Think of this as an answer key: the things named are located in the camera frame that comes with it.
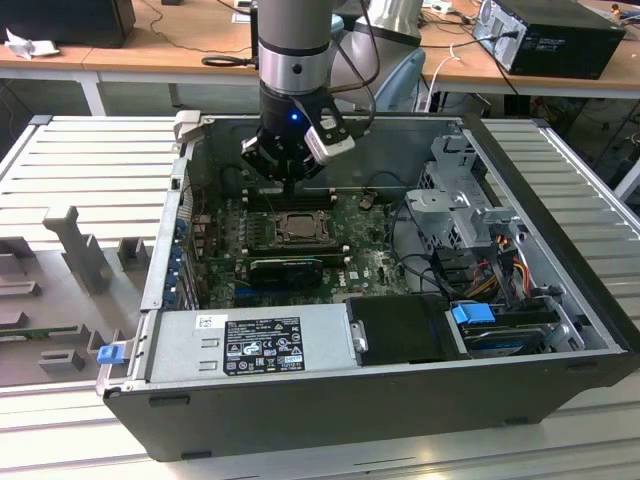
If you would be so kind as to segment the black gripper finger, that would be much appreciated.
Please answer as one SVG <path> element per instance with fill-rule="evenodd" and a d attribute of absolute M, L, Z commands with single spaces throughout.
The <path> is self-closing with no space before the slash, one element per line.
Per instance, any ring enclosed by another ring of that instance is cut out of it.
<path fill-rule="evenodd" d="M 288 163 L 288 198 L 295 197 L 299 183 L 312 179 L 323 169 L 324 166 L 311 153 L 303 151 L 296 154 Z"/>
<path fill-rule="evenodd" d="M 289 157 L 279 136 L 255 135 L 241 141 L 241 157 L 263 178 L 282 184 L 290 198 Z"/>

